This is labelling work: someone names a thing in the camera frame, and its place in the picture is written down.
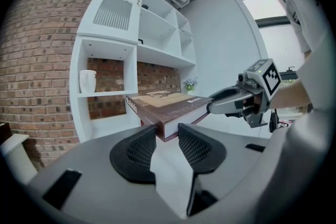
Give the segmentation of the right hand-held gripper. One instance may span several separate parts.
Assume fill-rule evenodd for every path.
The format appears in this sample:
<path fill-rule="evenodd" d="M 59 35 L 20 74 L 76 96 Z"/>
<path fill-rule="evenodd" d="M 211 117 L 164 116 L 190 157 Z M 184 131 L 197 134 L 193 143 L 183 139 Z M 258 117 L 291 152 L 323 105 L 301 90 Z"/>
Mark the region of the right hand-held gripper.
<path fill-rule="evenodd" d="M 236 85 L 243 89 L 246 99 L 255 95 L 262 95 L 260 110 L 255 114 L 251 107 L 244 107 L 244 101 L 237 98 L 229 98 L 237 95 L 240 90 L 236 86 L 221 89 L 209 97 L 212 98 L 207 106 L 208 113 L 235 114 L 240 113 L 251 128 L 267 125 L 263 120 L 263 114 L 267 112 L 270 102 L 281 84 L 281 76 L 272 59 L 260 59 L 238 75 Z"/>

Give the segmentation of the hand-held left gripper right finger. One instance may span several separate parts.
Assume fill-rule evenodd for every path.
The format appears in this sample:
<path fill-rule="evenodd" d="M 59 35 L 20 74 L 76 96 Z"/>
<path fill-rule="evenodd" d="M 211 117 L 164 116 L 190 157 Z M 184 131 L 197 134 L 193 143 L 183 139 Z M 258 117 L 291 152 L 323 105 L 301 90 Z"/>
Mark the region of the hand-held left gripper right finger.
<path fill-rule="evenodd" d="M 179 147 L 196 175 L 214 172 L 225 160 L 226 147 L 219 141 L 180 123 Z"/>

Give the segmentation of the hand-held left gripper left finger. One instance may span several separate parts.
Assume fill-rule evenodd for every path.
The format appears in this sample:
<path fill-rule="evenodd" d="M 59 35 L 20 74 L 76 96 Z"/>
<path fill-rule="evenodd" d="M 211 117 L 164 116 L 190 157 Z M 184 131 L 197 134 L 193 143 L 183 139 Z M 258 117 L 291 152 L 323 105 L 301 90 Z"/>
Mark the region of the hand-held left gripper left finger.
<path fill-rule="evenodd" d="M 156 149 L 156 126 L 150 125 L 119 141 L 110 151 L 114 170 L 124 179 L 136 184 L 154 184 L 150 171 Z"/>

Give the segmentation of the person's right hand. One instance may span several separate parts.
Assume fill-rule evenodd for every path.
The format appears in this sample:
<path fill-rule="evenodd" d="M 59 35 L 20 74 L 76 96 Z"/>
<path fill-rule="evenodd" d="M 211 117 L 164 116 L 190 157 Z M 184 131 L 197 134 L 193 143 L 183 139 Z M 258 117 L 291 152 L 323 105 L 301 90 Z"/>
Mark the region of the person's right hand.
<path fill-rule="evenodd" d="M 262 101 L 262 95 L 255 95 L 243 101 L 244 107 L 251 107 L 252 111 L 257 114 L 260 110 L 260 105 Z"/>

